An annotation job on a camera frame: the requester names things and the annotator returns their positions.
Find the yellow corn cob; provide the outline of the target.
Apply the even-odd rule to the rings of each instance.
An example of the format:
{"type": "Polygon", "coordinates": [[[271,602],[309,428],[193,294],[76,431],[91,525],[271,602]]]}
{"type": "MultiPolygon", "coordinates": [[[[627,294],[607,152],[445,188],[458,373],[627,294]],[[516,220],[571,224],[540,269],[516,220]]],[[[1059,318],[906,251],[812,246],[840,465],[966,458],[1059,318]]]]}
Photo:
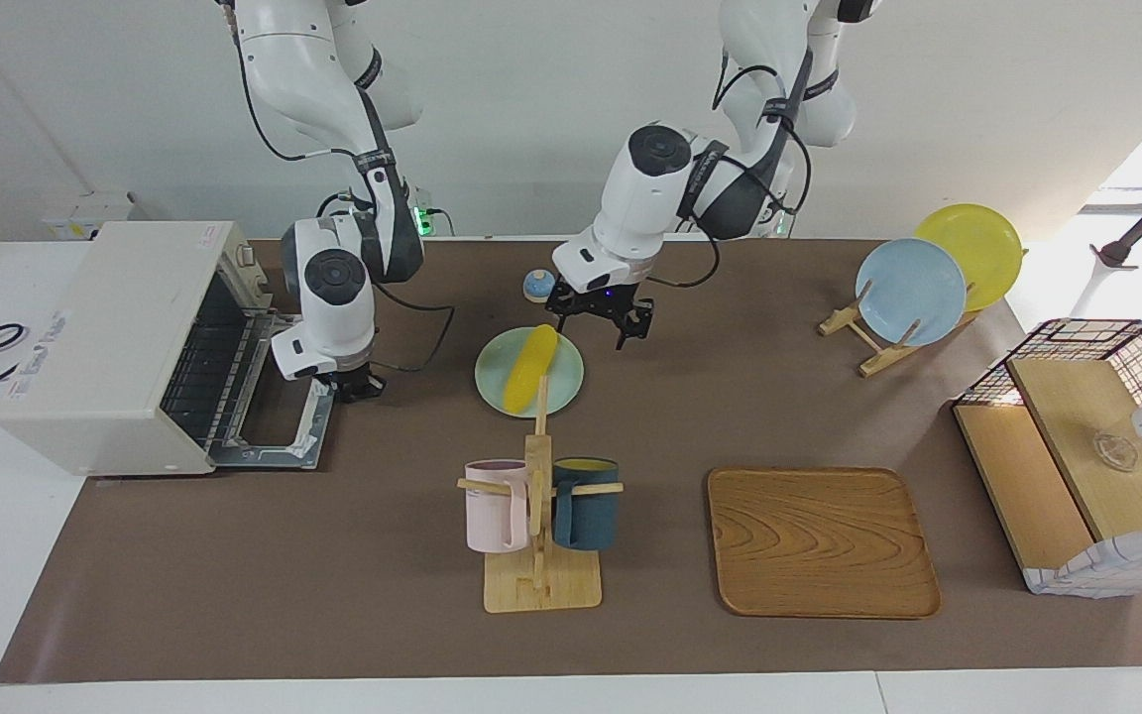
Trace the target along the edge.
{"type": "Polygon", "coordinates": [[[505,382],[502,391],[505,412],[520,415],[534,402],[557,348],[558,332],[553,326],[534,326],[526,332],[505,382]]]}

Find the pale green ceramic plate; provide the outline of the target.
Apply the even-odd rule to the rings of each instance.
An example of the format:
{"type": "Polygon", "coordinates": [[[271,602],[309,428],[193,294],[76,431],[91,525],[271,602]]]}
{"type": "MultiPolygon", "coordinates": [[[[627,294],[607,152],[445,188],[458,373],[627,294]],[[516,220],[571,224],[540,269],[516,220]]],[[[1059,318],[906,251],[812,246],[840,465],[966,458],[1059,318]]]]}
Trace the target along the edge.
{"type": "MultiPolygon", "coordinates": [[[[496,335],[484,348],[481,348],[473,366],[473,380],[482,399],[494,411],[509,417],[534,417],[536,396],[526,402],[522,410],[508,410],[504,404],[504,392],[512,368],[517,360],[526,337],[534,328],[513,328],[496,335]]],[[[576,344],[556,332],[558,345],[553,353],[548,376],[548,412],[556,414],[568,403],[574,401],[576,394],[584,385],[584,356],[576,344]]]]}

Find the glass oven door with handle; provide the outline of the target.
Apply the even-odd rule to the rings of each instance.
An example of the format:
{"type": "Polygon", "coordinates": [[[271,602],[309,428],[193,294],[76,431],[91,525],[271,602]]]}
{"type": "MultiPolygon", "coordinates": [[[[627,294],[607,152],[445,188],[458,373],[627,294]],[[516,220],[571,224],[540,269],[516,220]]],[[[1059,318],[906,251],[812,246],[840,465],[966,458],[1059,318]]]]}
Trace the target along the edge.
{"type": "Polygon", "coordinates": [[[222,470],[314,470],[333,390],[313,378],[286,382],[271,352],[288,316],[255,313],[217,376],[214,404],[200,410],[195,441],[222,470]]]}

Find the white toaster oven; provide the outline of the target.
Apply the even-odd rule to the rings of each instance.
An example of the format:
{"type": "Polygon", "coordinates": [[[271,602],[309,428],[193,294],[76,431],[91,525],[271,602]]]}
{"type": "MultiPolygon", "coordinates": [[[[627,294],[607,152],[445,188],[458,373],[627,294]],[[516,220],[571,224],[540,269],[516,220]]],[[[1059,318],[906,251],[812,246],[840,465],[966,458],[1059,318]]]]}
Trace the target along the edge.
{"type": "Polygon", "coordinates": [[[235,222],[104,223],[9,382],[0,428],[81,478],[222,470],[162,398],[203,302],[280,313],[267,283],[235,222]]]}

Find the brown table mat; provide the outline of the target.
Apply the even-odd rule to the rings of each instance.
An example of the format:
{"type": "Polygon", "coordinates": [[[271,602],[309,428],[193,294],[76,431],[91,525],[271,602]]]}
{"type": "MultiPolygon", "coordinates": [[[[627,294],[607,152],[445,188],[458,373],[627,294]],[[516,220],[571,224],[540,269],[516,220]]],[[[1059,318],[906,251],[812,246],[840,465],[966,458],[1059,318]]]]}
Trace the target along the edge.
{"type": "Polygon", "coordinates": [[[409,300],[455,303],[418,375],[336,408],[320,470],[87,482],[0,660],[0,683],[113,679],[562,676],[1142,665],[1142,595],[1027,591],[947,410],[1021,338],[1003,304],[879,378],[817,322],[871,241],[734,241],[702,288],[657,291],[643,342],[566,324],[584,390],[554,451],[616,458],[626,490],[604,600],[490,615],[464,543],[463,466],[521,452],[473,363],[542,312],[540,243],[431,247],[409,300]],[[920,621],[739,618],[721,605],[703,479],[716,467],[887,467],[910,489],[943,604],[920,621]]]}

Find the pink mug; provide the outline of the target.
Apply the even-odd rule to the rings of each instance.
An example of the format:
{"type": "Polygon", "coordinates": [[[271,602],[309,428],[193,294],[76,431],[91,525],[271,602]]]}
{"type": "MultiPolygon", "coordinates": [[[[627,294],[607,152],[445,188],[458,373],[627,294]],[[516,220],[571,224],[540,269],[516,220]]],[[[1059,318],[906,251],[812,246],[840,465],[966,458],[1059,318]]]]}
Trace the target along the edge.
{"type": "Polygon", "coordinates": [[[502,494],[464,492],[467,546],[484,554],[508,554],[530,546],[525,462],[471,462],[464,465],[464,478],[502,487],[502,494]]]}

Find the dark blue mug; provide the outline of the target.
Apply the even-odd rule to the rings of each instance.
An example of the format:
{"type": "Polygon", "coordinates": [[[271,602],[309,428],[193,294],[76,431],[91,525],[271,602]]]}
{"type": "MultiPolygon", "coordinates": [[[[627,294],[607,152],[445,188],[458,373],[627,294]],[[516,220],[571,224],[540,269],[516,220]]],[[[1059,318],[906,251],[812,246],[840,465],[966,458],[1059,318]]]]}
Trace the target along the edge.
{"type": "Polygon", "coordinates": [[[566,457],[553,462],[553,539],[563,548],[600,551],[616,545],[620,494],[581,494],[579,486],[620,483],[611,458],[566,457]]]}

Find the wooden plate rack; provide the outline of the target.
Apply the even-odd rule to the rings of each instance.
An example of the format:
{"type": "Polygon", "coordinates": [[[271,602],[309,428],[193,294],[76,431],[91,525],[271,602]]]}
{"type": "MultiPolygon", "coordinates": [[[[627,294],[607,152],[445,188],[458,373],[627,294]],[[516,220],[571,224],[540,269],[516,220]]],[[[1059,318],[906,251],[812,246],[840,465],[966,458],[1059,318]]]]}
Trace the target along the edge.
{"type": "Polygon", "coordinates": [[[821,337],[830,337],[831,334],[849,330],[855,334],[866,347],[870,348],[870,356],[864,358],[864,361],[856,366],[856,374],[863,379],[872,378],[874,375],[888,370],[888,367],[896,366],[898,362],[925,347],[926,343],[915,344],[914,339],[916,334],[923,330],[925,322],[928,322],[928,316],[932,316],[928,311],[925,311],[923,316],[914,316],[907,322],[896,339],[887,342],[887,335],[876,330],[868,319],[868,303],[870,295],[875,291],[874,284],[874,279],[866,280],[864,284],[856,290],[856,297],[852,302],[834,310],[829,316],[825,316],[825,320],[817,324],[817,334],[821,337]]]}

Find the wooden mug rack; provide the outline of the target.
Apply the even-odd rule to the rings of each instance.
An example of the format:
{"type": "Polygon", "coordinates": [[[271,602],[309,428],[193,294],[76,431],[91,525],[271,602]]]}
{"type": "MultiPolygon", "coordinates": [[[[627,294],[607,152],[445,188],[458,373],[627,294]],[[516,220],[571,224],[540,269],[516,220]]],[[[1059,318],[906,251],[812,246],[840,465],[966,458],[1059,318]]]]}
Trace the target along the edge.
{"type": "Polygon", "coordinates": [[[533,434],[526,435],[526,534],[530,544],[508,554],[488,554],[482,605],[486,613],[588,609],[602,604],[600,556],[594,551],[563,548],[553,541],[552,441],[547,434],[548,378],[536,395],[533,434]]]}

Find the light blue plate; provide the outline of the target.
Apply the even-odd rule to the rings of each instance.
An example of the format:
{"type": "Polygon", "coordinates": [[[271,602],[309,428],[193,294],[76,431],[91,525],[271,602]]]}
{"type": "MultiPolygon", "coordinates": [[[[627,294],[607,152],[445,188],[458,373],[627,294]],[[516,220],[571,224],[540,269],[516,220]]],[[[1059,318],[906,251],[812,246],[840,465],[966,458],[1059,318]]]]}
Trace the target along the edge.
{"type": "Polygon", "coordinates": [[[871,331],[915,347],[943,339],[957,328],[967,284],[943,248],[920,238],[901,238],[885,241],[864,257],[854,294],[871,331]]]}

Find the brown wooden tray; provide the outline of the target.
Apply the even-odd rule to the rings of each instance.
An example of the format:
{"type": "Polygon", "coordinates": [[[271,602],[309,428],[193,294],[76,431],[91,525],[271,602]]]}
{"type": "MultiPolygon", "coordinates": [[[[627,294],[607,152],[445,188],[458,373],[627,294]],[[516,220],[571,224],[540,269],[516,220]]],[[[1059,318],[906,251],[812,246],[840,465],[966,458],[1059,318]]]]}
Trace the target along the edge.
{"type": "Polygon", "coordinates": [[[716,467],[717,592],[742,618],[914,621],[942,593],[904,479],[885,467],[716,467]]]}

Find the white power strip box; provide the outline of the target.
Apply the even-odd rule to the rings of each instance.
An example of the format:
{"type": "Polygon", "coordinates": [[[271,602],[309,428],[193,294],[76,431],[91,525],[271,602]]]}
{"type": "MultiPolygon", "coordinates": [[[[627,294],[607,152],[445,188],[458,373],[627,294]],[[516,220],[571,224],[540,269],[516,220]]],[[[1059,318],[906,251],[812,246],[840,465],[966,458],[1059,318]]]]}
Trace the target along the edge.
{"type": "Polygon", "coordinates": [[[54,202],[42,215],[41,225],[53,240],[89,241],[99,234],[104,223],[140,217],[140,206],[128,191],[93,191],[54,202]]]}

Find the yellow plate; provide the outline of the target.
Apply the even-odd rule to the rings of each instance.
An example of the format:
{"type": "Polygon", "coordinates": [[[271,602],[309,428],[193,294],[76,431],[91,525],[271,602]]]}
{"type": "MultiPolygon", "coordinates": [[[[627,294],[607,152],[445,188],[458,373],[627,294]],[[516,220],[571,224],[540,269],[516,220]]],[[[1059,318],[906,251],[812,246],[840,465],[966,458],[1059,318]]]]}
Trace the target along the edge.
{"type": "Polygon", "coordinates": [[[996,209],[975,203],[946,206],[920,220],[914,235],[944,249],[962,268],[970,286],[966,313],[1005,298],[1020,276],[1026,249],[1018,230],[996,209]]]}

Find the small clear glass cup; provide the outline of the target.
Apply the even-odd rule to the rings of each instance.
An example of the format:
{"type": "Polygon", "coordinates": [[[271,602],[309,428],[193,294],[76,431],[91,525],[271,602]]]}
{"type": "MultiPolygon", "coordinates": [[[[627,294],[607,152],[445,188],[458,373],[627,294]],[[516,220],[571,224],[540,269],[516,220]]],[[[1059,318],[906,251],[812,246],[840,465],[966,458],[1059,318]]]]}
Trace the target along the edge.
{"type": "Polygon", "coordinates": [[[1137,446],[1124,435],[1111,432],[1097,432],[1092,438],[1093,450],[1101,462],[1110,470],[1119,473],[1133,473],[1137,467],[1137,446]]]}

